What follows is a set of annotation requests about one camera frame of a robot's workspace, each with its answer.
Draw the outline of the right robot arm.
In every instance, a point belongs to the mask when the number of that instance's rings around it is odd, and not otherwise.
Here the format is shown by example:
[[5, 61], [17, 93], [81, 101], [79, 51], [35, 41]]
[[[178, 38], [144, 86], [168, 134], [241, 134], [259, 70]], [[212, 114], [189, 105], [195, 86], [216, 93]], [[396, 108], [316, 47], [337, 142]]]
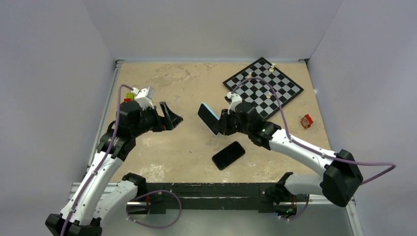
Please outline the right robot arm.
[[264, 120], [247, 102], [238, 104], [233, 111], [223, 109], [214, 129], [222, 135], [245, 134], [253, 144], [284, 154], [314, 171], [312, 176], [283, 177], [276, 187], [277, 196], [282, 200], [298, 194], [321, 195], [345, 207], [364, 183], [350, 152], [322, 149], [287, 135], [284, 128]]

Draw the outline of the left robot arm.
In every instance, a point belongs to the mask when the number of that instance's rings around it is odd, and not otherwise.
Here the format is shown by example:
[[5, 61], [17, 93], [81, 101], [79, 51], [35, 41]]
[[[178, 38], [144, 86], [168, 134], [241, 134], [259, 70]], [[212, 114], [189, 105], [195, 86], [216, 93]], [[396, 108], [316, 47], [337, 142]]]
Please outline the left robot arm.
[[136, 101], [120, 104], [117, 119], [101, 137], [93, 163], [80, 186], [59, 214], [50, 214], [45, 225], [55, 236], [99, 236], [103, 226], [126, 208], [129, 200], [141, 201], [148, 193], [146, 180], [126, 174], [118, 186], [103, 196], [114, 173], [136, 145], [136, 138], [152, 132], [176, 128], [183, 118], [160, 102], [160, 116], [154, 106], [145, 107]]

